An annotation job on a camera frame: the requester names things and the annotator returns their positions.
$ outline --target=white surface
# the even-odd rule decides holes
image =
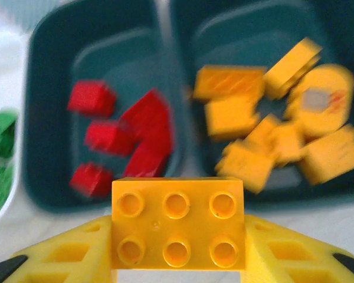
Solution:
[[[21,107],[22,87],[20,85],[24,69],[21,70],[13,71],[10,68],[0,70],[0,108],[3,106]],[[185,172],[184,176],[194,175],[194,169],[189,165],[186,166]],[[108,210],[102,209],[74,215],[50,215],[32,204],[19,183],[14,205],[9,207],[0,220],[0,261],[7,259],[19,249],[43,241],[107,212]],[[308,236],[347,249],[354,254],[354,203],[256,214]],[[119,272],[119,283],[230,283],[239,282],[239,278],[237,272]]]

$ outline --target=red lego brick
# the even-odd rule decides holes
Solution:
[[[81,164],[73,175],[70,186],[88,198],[107,198],[112,191],[113,174],[89,162]]]
[[[135,132],[116,121],[93,121],[85,138],[91,150],[124,157],[134,151],[136,143]]]
[[[127,164],[123,177],[161,177],[168,155],[153,152],[141,143]]]
[[[173,138],[170,125],[151,129],[142,143],[146,144],[149,150],[160,154],[170,155],[173,151]]]
[[[169,123],[169,106],[157,89],[150,90],[120,118],[134,129],[139,139],[143,139],[154,127]]]
[[[116,100],[116,93],[104,81],[81,80],[72,90],[67,110],[109,118],[114,112]]]

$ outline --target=yellow lego duplo brick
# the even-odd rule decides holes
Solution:
[[[255,106],[239,96],[213,100],[205,105],[208,135],[215,141],[245,137],[257,125]]]
[[[114,269],[245,267],[240,180],[117,180],[112,209]]]
[[[354,76],[348,69],[318,66],[291,92],[285,117],[298,121],[308,139],[333,133],[349,118],[353,91]]]
[[[281,99],[320,59],[322,50],[308,38],[295,45],[264,76],[265,92],[270,99]]]
[[[294,122],[280,124],[271,132],[269,141],[279,166],[301,159],[304,140],[299,124]]]
[[[299,165],[313,185],[354,169],[354,128],[344,126],[306,145]]]
[[[17,252],[28,259],[5,283],[111,283],[112,222],[104,216]]]
[[[235,141],[223,150],[223,158],[216,165],[219,176],[231,176],[241,179],[244,188],[260,193],[273,169],[274,160],[263,154],[252,152],[240,141]]]
[[[348,251],[252,215],[245,227],[245,283],[354,283],[354,273],[337,259],[354,261]]]
[[[280,120],[273,114],[269,114],[255,127],[244,141],[250,143],[250,146],[255,151],[266,156],[272,156],[273,147],[270,142],[270,135],[279,124]]]
[[[264,95],[265,67],[206,65],[196,76],[194,98],[206,102],[238,95],[256,104]]]

